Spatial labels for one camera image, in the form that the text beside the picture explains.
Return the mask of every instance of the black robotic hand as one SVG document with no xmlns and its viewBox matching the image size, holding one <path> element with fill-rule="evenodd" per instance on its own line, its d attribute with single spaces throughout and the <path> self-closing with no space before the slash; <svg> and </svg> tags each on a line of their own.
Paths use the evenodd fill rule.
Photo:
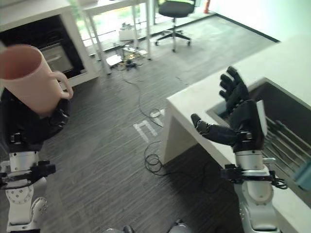
<svg viewBox="0 0 311 233">
<path fill-rule="evenodd" d="M 226 112 L 230 128 L 220 125 L 210 125 L 201 120 L 197 114 L 192 114 L 192 122 L 197 131 L 205 138 L 233 147 L 233 151 L 261 150 L 264 134 L 261 129 L 257 105 L 250 99 L 247 87 L 237 70 L 227 69 L 227 74 L 221 75 L 220 86 L 224 89 L 219 94 L 225 99 Z"/>
</svg>

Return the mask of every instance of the office chair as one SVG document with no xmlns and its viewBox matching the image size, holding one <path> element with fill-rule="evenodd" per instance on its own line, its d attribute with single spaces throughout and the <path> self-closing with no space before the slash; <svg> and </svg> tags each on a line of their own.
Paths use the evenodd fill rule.
<svg viewBox="0 0 311 233">
<path fill-rule="evenodd" d="M 167 17 L 173 18 L 173 30 L 172 31 L 164 31 L 162 34 L 168 32 L 169 34 L 164 35 L 163 37 L 156 40 L 155 45 L 159 44 L 160 40 L 165 38 L 172 37 L 173 38 L 173 52 L 176 52 L 176 37 L 188 40 L 187 45 L 190 46 L 191 39 L 182 35 L 181 31 L 176 31 L 176 18 L 184 18 L 189 14 L 193 13 L 195 6 L 195 0 L 166 0 L 163 4 L 159 6 L 159 14 Z"/>
</svg>

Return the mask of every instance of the robotic arm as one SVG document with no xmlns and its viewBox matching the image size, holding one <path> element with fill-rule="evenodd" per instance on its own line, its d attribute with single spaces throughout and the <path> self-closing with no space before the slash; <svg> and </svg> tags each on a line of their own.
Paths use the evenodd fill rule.
<svg viewBox="0 0 311 233">
<path fill-rule="evenodd" d="M 10 202 L 7 232 L 39 233 L 47 209 L 46 177 L 54 164 L 40 161 L 43 142 L 59 133 L 69 119 L 69 101 L 61 99 L 50 117 L 40 118 L 4 89 L 0 101 L 0 144 L 9 161 L 0 164 L 0 189 Z"/>
<path fill-rule="evenodd" d="M 197 114 L 191 115 L 193 124 L 206 139 L 233 148 L 236 165 L 225 165 L 221 175 L 234 183 L 245 233 L 280 233 L 272 205 L 272 186 L 286 189 L 287 185 L 265 165 L 275 159 L 262 157 L 267 132 L 263 103 L 250 99 L 247 87 L 233 67 L 221 75 L 220 86 L 224 89 L 220 95 L 226 102 L 230 128 L 210 125 Z"/>
</svg>

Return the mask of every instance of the sink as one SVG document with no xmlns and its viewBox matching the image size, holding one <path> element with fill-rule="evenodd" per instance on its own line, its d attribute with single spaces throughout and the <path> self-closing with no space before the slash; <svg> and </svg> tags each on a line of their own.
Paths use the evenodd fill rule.
<svg viewBox="0 0 311 233">
<path fill-rule="evenodd" d="M 267 78 L 249 87 L 255 101 L 263 100 L 268 134 L 263 156 L 276 158 L 270 169 L 311 208 L 311 191 L 303 190 L 294 175 L 311 161 L 311 108 Z M 228 125 L 225 102 L 207 110 L 219 124 Z"/>
</svg>

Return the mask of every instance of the cable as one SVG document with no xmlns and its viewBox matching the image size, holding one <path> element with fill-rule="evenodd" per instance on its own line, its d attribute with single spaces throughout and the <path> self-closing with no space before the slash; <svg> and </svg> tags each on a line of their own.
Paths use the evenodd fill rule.
<svg viewBox="0 0 311 233">
<path fill-rule="evenodd" d="M 218 192 L 220 189 L 223 189 L 225 191 L 227 191 L 230 194 L 234 194 L 233 192 L 231 192 L 230 190 L 224 188 L 224 187 L 220 187 L 221 183 L 218 183 L 217 185 L 215 185 L 212 189 L 206 189 L 204 187 L 204 181 L 207 177 L 211 177 L 211 176 L 215 176 L 217 175 L 216 173 L 213 174 L 207 174 L 206 170 L 207 167 L 210 166 L 211 164 L 213 164 L 214 162 L 212 160 L 207 161 L 202 169 L 202 174 L 199 177 L 194 177 L 186 172 L 183 171 L 173 171 L 173 172 L 166 172 L 163 173 L 163 167 L 164 165 L 161 163 L 159 156 L 156 153 L 150 153 L 147 154 L 147 150 L 150 148 L 151 145 L 156 144 L 156 143 L 160 143 L 161 141 L 155 141 L 150 143 L 145 151 L 144 151 L 144 163 L 145 163 L 145 168 L 152 174 L 156 175 L 156 176 L 168 176 L 168 175 L 183 175 L 186 176 L 190 179 L 192 179 L 193 181 L 199 183 L 199 187 L 203 189 L 204 192 L 208 193 L 208 194 L 214 194 L 216 192 Z"/>
<path fill-rule="evenodd" d="M 275 178 L 275 180 L 272 181 L 271 184 L 275 188 L 279 188 L 279 189 L 287 189 L 288 188 L 287 182 L 281 178 Z"/>
<path fill-rule="evenodd" d="M 163 128 L 162 125 L 159 125 L 158 123 L 156 123 L 155 121 L 153 121 L 153 119 L 154 119 L 154 118 L 158 118 L 158 116 L 150 116 L 151 112 L 157 111 L 157 112 L 160 113 L 161 111 L 160 111 L 158 108 L 153 108 L 153 109 L 150 110 L 149 115 L 146 114 L 146 113 L 144 113 L 144 111 L 141 109 L 141 89 L 140 89 L 140 87 L 139 87 L 136 83 L 133 83 L 133 82 L 130 82 L 130 81 L 126 80 L 126 79 L 124 78 L 123 75 L 122 75 L 122 80 L 123 80 L 124 82 L 126 82 L 126 83 L 128 83 L 128 84 L 131 84 L 131 85 L 133 85 L 134 87 L 137 88 L 137 90 L 138 90 L 138 108 L 139 108 L 140 113 L 143 114 L 145 117 L 149 118 L 150 121 L 151 121 L 152 123 L 154 123 L 155 125 L 157 125 L 157 126 Z"/>
</svg>

